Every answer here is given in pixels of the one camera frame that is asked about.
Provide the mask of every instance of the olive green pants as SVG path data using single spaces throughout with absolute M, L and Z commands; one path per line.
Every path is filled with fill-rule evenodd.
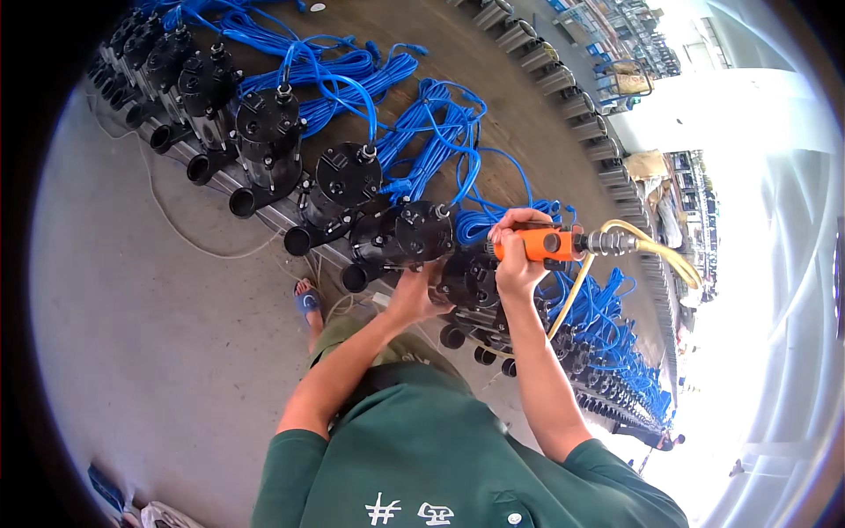
M 305 371 L 307 372 L 320 359 L 328 356 L 343 341 L 362 329 L 365 324 L 351 315 L 341 315 L 329 321 L 325 325 L 323 333 L 317 338 L 317 343 L 314 344 L 314 350 L 308 357 L 308 362 L 305 363 Z M 458 369 L 418 335 L 410 333 L 397 335 L 376 356 L 373 360 L 373 367 L 398 362 L 420 362 L 431 365 L 440 372 L 455 376 L 464 383 L 467 390 L 470 390 L 469 384 L 458 372 Z

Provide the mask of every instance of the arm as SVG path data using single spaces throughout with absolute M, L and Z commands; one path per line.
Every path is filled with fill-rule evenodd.
M 592 438 L 534 306 L 534 289 L 545 276 L 542 263 L 526 259 L 515 221 L 551 221 L 535 210 L 509 210 L 490 231 L 492 242 L 504 244 L 504 260 L 496 270 L 504 314 L 510 327 L 520 384 L 522 408 L 537 443 L 550 459 L 563 462 L 578 444 Z
M 403 273 L 388 308 L 308 372 L 287 401 L 276 433 L 305 429 L 328 438 L 329 422 L 381 349 L 410 325 L 453 308 L 428 299 L 432 268 Z

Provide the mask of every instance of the wooden workbench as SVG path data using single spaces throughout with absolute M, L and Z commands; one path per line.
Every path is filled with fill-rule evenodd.
M 531 181 L 535 199 L 559 199 L 562 204 L 572 204 L 578 211 L 579 223 L 588 231 L 597 229 L 604 221 L 616 217 L 616 209 L 597 180 L 597 168 L 584 156 L 569 125 L 557 112 L 562 100 L 557 96 L 545 97 L 536 89 L 532 76 L 517 62 L 518 52 L 509 55 L 496 46 L 493 40 L 498 36 L 497 30 L 483 32 L 472 23 L 475 7 L 470 4 L 466 2 L 455 8 L 443 0 L 340 0 L 328 3 L 324 11 L 304 14 L 297 12 L 294 2 L 261 3 L 259 7 L 283 20 L 300 37 L 355 35 L 359 46 L 363 47 L 365 41 L 375 41 L 385 56 L 396 42 L 427 47 L 429 54 L 418 57 L 420 64 L 415 74 L 391 89 L 378 106 L 379 120 L 394 122 L 416 100 L 419 79 L 432 77 L 463 84 L 488 105 L 488 113 L 482 120 L 481 146 L 499 148 L 513 155 Z M 263 17 L 253 18 L 281 31 Z M 192 30 L 203 46 L 215 39 L 210 30 L 197 26 Z M 280 63 L 278 58 L 237 42 L 226 40 L 226 46 L 235 57 L 236 67 L 247 76 L 276 69 Z M 298 91 L 297 96 L 302 101 L 313 93 Z M 359 117 L 348 113 L 336 117 L 323 131 L 303 143 L 305 166 L 313 167 L 323 150 L 333 144 L 363 141 L 366 128 L 365 121 Z M 411 144 L 412 154 L 423 141 L 416 139 Z M 527 200 L 519 172 L 500 155 L 482 156 L 477 186 L 482 196 L 494 203 L 524 205 Z M 455 189 L 455 163 L 449 161 L 429 183 L 426 198 L 448 201 L 455 195 Z M 638 281 L 636 291 L 624 298 L 624 316 L 636 319 L 639 348 L 646 361 L 656 365 L 663 357 L 663 341 L 639 259 L 599 257 L 592 274 L 603 284 L 614 266 Z

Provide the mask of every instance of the yellow hose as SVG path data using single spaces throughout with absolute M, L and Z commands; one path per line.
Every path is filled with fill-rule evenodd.
M 692 264 L 684 260 L 684 257 L 681 257 L 677 252 L 667 248 L 666 246 L 658 244 L 653 238 L 649 237 L 636 226 L 632 226 L 624 220 L 608 220 L 602 224 L 600 231 L 607 232 L 614 227 L 621 227 L 639 238 L 640 240 L 636 242 L 636 249 L 638 251 L 650 251 L 665 258 L 666 261 L 669 262 L 669 265 L 678 272 L 678 275 L 680 275 L 681 279 L 683 279 L 690 288 L 694 290 L 701 288 L 701 277 L 698 275 L 698 271 L 696 271 Z M 581 265 L 581 271 L 579 271 L 578 276 L 575 277 L 575 284 L 572 285 L 570 294 L 566 297 L 564 307 L 560 310 L 558 318 L 554 320 L 552 328 L 548 331 L 548 338 L 550 340 L 558 333 L 560 325 L 564 323 L 566 314 L 569 313 L 570 308 L 572 308 L 572 304 L 575 302 L 575 296 L 578 295 L 581 285 L 584 284 L 584 279 L 586 279 L 587 274 L 590 272 L 590 266 L 592 266 L 592 261 L 595 257 L 596 255 L 589 253 L 584 258 L 584 262 Z

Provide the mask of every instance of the blue sandal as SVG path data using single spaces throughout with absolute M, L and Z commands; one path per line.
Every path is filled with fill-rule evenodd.
M 306 291 L 303 291 L 299 295 L 296 294 L 296 290 L 297 287 L 294 286 L 293 301 L 297 305 L 297 311 L 303 315 L 305 323 L 310 326 L 308 318 L 306 318 L 305 315 L 311 312 L 320 311 L 319 295 L 317 294 L 317 291 L 314 290 L 313 286 L 309 286 Z

